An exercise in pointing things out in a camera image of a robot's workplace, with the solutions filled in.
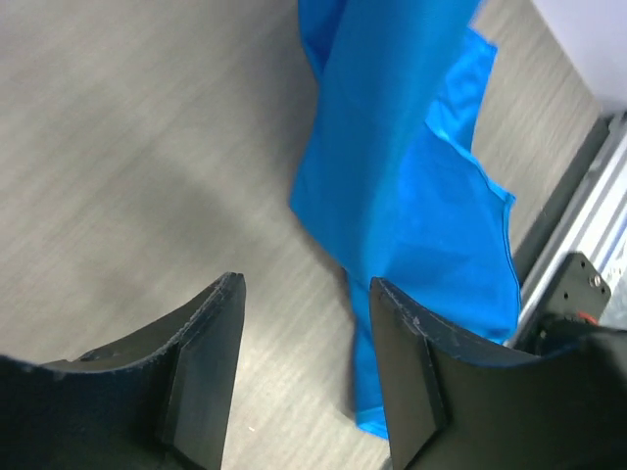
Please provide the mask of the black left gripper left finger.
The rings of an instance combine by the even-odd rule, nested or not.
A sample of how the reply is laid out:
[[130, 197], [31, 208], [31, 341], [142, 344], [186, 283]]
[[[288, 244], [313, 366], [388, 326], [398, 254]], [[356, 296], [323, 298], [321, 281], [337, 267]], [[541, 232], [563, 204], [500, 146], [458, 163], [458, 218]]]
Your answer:
[[218, 469], [245, 314], [228, 272], [75, 360], [1, 359], [5, 469]]

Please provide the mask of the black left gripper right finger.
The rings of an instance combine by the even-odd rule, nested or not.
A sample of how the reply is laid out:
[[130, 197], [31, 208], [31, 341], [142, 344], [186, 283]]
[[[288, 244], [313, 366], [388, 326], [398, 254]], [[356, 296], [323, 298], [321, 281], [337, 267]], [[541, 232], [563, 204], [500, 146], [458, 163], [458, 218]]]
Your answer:
[[479, 337], [380, 278], [370, 320], [394, 468], [625, 467], [623, 331], [536, 356]]

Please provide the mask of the blue cloth napkin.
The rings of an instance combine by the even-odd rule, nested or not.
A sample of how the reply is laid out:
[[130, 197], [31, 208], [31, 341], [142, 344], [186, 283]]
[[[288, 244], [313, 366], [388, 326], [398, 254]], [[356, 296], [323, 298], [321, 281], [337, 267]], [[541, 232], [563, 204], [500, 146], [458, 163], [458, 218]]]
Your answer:
[[386, 438], [369, 319], [382, 277], [495, 343], [520, 291], [513, 196], [471, 153], [496, 47], [470, 26], [474, 1], [302, 1], [302, 44], [319, 86], [290, 206], [345, 270], [356, 317], [357, 426]]

